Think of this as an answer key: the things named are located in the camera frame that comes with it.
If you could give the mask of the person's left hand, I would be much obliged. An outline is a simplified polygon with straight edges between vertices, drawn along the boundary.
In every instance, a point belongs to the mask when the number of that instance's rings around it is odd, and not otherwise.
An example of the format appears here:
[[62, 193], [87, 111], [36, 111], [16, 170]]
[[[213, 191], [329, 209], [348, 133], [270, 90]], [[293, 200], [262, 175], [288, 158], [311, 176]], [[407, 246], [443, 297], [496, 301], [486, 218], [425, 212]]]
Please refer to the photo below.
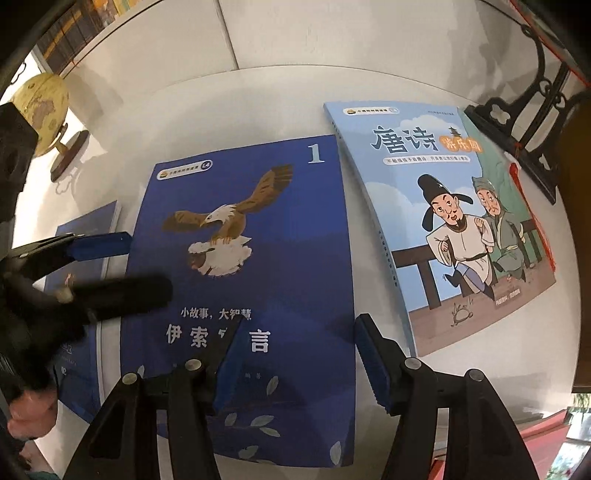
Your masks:
[[13, 438], [25, 440], [47, 435], [57, 420], [57, 391], [25, 390], [9, 404], [11, 415], [7, 428]]

